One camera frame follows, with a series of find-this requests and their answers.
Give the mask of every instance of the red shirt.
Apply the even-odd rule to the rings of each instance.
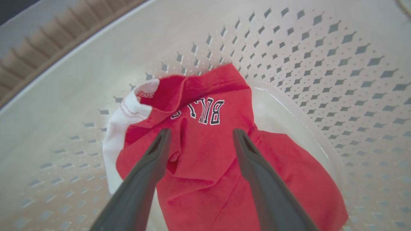
[[[157,184],[170,231],[260,230],[236,158],[235,128],[248,134],[320,230],[338,231],[347,220],[341,194],[325,169],[287,135],[257,129],[251,89],[233,65],[202,76],[162,78],[154,94],[143,89],[137,96],[152,110],[127,128],[116,168],[124,179],[158,132],[171,129],[167,171]]]

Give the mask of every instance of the red stitching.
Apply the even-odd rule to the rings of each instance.
[[[126,103],[124,102],[124,100],[123,100],[121,103],[126,107],[127,111],[129,111],[131,114],[133,114],[133,115],[138,115],[138,114],[140,114],[140,115],[141,115],[140,112],[131,112],[130,109],[127,107]]]
[[[143,98],[153,98],[154,94],[153,93],[146,93],[144,91],[139,91],[139,92],[137,92],[136,96],[143,97]]]
[[[129,117],[129,118],[139,118],[139,119],[142,119],[142,120],[146,120],[146,119],[144,119],[144,118],[142,118],[142,117],[139,117],[138,115],[136,115],[136,116],[129,116],[129,115],[127,115],[121,105],[120,105],[120,109],[121,109],[121,111],[124,113],[124,115],[127,116],[127,117]]]

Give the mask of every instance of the white basket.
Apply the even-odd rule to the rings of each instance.
[[[335,148],[325,153],[345,231],[409,230],[410,38],[390,1],[149,1],[0,111],[1,227],[87,230],[111,196],[102,139],[122,97],[146,79],[232,62],[288,96]],[[154,201],[147,230],[164,229]]]

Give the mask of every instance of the gray surface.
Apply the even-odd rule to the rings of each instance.
[[[76,2],[77,0],[41,0],[5,24],[2,24],[0,18],[0,57],[7,54],[11,47],[20,45],[24,37],[32,35],[41,25]],[[3,14],[2,7],[3,3],[0,6],[0,15]]]
[[[39,0],[2,0],[0,1],[0,25],[4,24]]]

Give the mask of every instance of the white fabric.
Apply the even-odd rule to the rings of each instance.
[[[107,125],[106,136],[103,141],[103,157],[106,165],[107,182],[109,192],[114,194],[123,182],[115,168],[115,163],[120,151],[124,147],[126,130],[129,125],[147,119],[152,107],[140,104],[136,95],[143,92],[153,95],[157,91],[159,79],[147,81],[135,87],[121,102],[121,106],[114,112]]]

